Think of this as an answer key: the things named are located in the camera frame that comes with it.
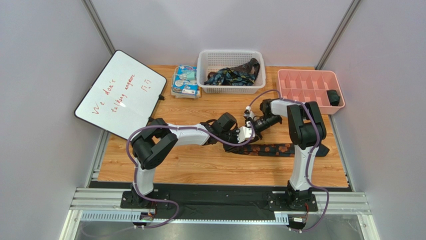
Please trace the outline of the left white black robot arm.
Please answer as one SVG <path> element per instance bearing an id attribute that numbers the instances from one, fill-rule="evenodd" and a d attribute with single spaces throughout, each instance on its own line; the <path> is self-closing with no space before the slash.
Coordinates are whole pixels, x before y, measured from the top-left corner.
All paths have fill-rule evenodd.
<path id="1" fill-rule="evenodd" d="M 218 142 L 230 147 L 241 147 L 253 137 L 250 125 L 238 127 L 236 119 L 224 113 L 195 125 L 174 125 L 162 118 L 133 132 L 127 140 L 126 152 L 135 165 L 133 190 L 145 198 L 154 189 L 154 175 L 158 167 L 177 146 L 213 145 Z"/>

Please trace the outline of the black orange floral tie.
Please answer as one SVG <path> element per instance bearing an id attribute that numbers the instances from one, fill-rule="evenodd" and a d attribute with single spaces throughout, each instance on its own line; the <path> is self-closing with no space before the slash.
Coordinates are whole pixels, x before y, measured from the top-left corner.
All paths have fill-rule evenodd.
<path id="1" fill-rule="evenodd" d="M 261 157 L 293 157 L 296 153 L 292 143 L 246 144 L 244 146 L 223 145 L 225 152 L 238 155 Z"/>

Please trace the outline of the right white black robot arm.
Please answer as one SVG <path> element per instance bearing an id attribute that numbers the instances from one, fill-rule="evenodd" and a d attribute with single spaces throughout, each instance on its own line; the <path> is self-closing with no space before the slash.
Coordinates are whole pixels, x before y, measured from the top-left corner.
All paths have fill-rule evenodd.
<path id="1" fill-rule="evenodd" d="M 285 192 L 285 204 L 290 209 L 304 207 L 313 200 L 312 171 L 316 154 L 327 130 L 316 101 L 265 99 L 259 106 L 263 116 L 254 121 L 259 134 L 286 117 L 288 132 L 294 145 L 294 164 Z"/>

